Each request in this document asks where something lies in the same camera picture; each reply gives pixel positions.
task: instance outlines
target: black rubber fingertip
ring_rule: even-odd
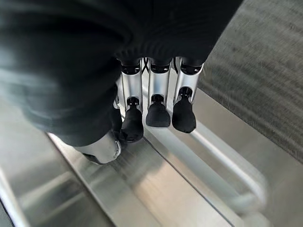
[[[143,137],[142,113],[135,105],[125,113],[122,123],[120,140],[125,143],[134,143]]]
[[[122,128],[122,118],[121,118],[120,109],[115,109],[114,107],[112,107],[110,120],[112,122],[113,135],[116,139],[118,139]]]
[[[153,103],[148,109],[146,124],[151,127],[164,128],[170,126],[170,115],[161,103]]]
[[[182,98],[174,105],[172,125],[178,131],[191,133],[196,128],[193,106],[187,98]]]

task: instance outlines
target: robotic finger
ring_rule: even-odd
[[[143,93],[140,60],[121,61],[125,119],[121,127],[120,140],[125,143],[133,143],[143,137]]]
[[[181,58],[180,70],[173,99],[172,125],[178,131],[191,133],[196,128],[193,103],[203,62]]]
[[[152,127],[169,127],[170,115],[166,110],[171,59],[149,60],[148,113],[146,124]]]
[[[119,141],[119,134],[122,125],[122,119],[118,103],[119,100],[117,96],[110,111],[112,129],[107,132],[107,134],[105,134],[101,139],[90,145],[84,147],[74,147],[88,160],[96,164],[101,165],[111,162],[115,160],[121,153],[122,147]],[[100,147],[105,147],[107,149],[100,151]]]

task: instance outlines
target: brushed metal surface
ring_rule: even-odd
[[[231,225],[144,139],[97,166],[50,136],[117,226]]]
[[[0,203],[0,226],[1,227],[13,227],[9,216],[7,215],[6,211],[4,210],[3,205]]]
[[[0,198],[17,227],[113,226],[47,136],[0,100]]]
[[[172,114],[172,97],[175,88],[175,84],[179,81],[179,77],[173,70],[170,75],[169,82],[169,97],[167,103],[167,109]],[[147,97],[147,74],[143,74],[143,99]],[[208,130],[199,121],[197,122],[198,128],[194,130],[190,135],[195,138],[192,143],[200,146],[200,149],[204,147],[205,152],[208,152],[219,160],[222,166],[229,172],[232,172],[236,178],[241,180],[242,185],[245,185],[249,191],[240,192],[234,187],[228,184],[228,179],[222,179],[220,176],[215,176],[213,170],[209,168],[207,163],[203,162],[199,156],[189,148],[187,143],[184,143],[190,137],[188,134],[181,133],[182,138],[176,137],[175,134],[180,132],[176,131],[172,126],[168,129],[158,129],[153,127],[146,127],[169,151],[169,156],[163,154],[170,162],[172,162],[172,156],[175,156],[182,165],[172,163],[172,165],[179,170],[180,166],[186,165],[189,171],[192,173],[191,176],[187,176],[189,181],[192,182],[196,177],[208,185],[211,190],[216,193],[230,208],[239,214],[244,214],[252,211],[258,211],[263,208],[267,202],[267,183],[262,174],[246,161],[241,155],[239,155],[233,148],[226,144],[222,139],[216,136],[213,132]],[[213,201],[213,196],[210,195],[209,200]]]

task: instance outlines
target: black fabric sleeve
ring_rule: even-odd
[[[0,95],[85,146],[110,129],[116,58],[206,60],[241,0],[0,0]]]
[[[110,130],[128,37],[106,13],[76,1],[0,3],[0,93],[39,129],[73,146]]]

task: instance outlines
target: stainless steel surface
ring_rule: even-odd
[[[113,106],[115,109],[120,109],[119,107],[119,96],[116,96],[115,100],[114,100],[114,103],[113,103]]]
[[[17,227],[113,223],[46,135],[0,100],[0,197]]]
[[[197,122],[197,128],[191,135],[251,190],[252,193],[230,199],[235,212],[248,213],[265,208],[268,200],[267,182],[255,167],[202,123]]]
[[[268,201],[262,214],[275,227],[301,227],[303,223],[303,165],[285,153],[243,120],[214,101],[204,92],[197,92],[193,106],[196,118],[208,129],[253,164],[268,183]],[[238,192],[246,187],[205,148],[183,133],[174,133]]]
[[[98,166],[51,138],[117,226],[230,226],[144,139]],[[243,225],[237,216],[232,224]]]

